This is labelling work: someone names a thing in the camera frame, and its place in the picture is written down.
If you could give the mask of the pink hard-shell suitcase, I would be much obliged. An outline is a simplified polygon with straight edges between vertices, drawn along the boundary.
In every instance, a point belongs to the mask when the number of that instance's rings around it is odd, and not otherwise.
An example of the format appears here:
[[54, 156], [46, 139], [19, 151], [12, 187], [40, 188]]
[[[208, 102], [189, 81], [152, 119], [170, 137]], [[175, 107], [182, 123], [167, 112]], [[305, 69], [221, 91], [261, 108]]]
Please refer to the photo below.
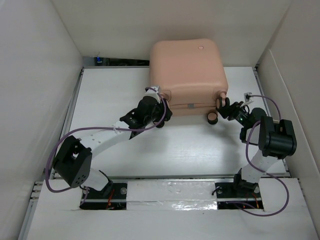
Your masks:
[[228, 81], [217, 44], [210, 39], [163, 40], [150, 51], [149, 76], [174, 117], [204, 115], [218, 122], [227, 103]]

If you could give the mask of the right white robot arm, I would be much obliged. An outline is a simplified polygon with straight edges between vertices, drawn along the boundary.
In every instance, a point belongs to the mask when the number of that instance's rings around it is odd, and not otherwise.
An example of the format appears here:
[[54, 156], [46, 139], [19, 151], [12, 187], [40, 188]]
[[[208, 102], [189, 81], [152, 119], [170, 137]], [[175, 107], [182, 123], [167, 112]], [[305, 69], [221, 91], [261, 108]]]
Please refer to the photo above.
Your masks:
[[237, 197], [253, 192], [263, 174], [278, 160], [292, 156], [297, 149], [297, 139], [293, 123], [287, 119], [275, 122], [259, 107], [247, 111], [243, 102], [230, 104], [229, 98], [219, 97], [216, 110], [229, 121], [236, 120], [242, 125], [239, 138], [245, 146], [245, 156], [249, 157], [249, 146], [258, 150], [248, 164], [234, 175], [231, 191]]

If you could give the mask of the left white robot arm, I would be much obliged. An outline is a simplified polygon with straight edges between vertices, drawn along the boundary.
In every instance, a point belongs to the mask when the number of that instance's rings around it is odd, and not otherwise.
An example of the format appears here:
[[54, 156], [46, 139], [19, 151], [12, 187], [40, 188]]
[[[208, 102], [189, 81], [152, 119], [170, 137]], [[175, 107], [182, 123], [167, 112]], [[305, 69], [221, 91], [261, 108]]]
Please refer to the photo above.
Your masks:
[[152, 96], [144, 96], [138, 106], [122, 116], [113, 127], [82, 138], [72, 134], [66, 137], [52, 161], [52, 167], [70, 188], [82, 187], [100, 198], [107, 198], [112, 192], [113, 182], [102, 170], [91, 167], [92, 160], [116, 144], [145, 132], [149, 124], [153, 128], [162, 128], [171, 116], [165, 98], [156, 100]]

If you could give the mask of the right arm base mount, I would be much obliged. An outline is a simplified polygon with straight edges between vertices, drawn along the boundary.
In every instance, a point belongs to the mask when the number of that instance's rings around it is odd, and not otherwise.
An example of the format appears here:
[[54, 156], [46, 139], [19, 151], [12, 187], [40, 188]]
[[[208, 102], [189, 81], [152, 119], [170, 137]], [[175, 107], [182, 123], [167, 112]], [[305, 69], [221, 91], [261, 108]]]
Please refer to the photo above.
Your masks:
[[258, 183], [247, 183], [235, 174], [233, 181], [218, 181], [211, 195], [216, 197], [219, 210], [264, 209]]

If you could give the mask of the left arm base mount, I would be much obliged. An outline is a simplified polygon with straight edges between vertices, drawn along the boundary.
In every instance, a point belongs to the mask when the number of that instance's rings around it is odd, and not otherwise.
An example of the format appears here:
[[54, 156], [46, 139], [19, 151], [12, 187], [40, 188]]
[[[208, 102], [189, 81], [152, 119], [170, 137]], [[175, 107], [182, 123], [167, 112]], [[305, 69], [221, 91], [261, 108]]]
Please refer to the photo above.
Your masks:
[[92, 187], [82, 187], [83, 194], [80, 200], [82, 210], [126, 210], [128, 184], [126, 182], [109, 182], [101, 190]]

